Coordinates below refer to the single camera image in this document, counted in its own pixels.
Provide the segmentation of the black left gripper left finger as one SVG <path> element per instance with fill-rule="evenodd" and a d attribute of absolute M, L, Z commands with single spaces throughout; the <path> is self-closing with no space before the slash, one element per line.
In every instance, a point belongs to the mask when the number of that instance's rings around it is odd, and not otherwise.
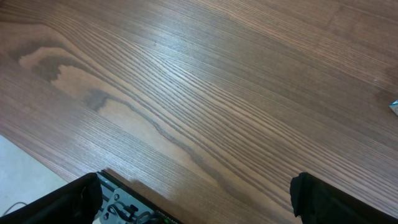
<path fill-rule="evenodd" d="M 1 224 L 92 223 L 102 204 L 100 179 L 91 172 L 1 217 Z"/>

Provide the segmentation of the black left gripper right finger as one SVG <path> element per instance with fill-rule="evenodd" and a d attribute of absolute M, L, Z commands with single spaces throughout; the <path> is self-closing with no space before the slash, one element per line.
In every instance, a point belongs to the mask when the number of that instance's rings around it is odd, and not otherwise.
<path fill-rule="evenodd" d="M 303 224 L 397 224 L 397 218 L 307 172 L 291 180 L 290 199 Z"/>

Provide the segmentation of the blue sided plain wooden block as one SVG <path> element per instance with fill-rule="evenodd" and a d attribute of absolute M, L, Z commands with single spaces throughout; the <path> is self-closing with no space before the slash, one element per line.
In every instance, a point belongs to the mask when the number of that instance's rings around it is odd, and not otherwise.
<path fill-rule="evenodd" d="M 390 109 L 398 116 L 398 100 L 389 104 Z"/>

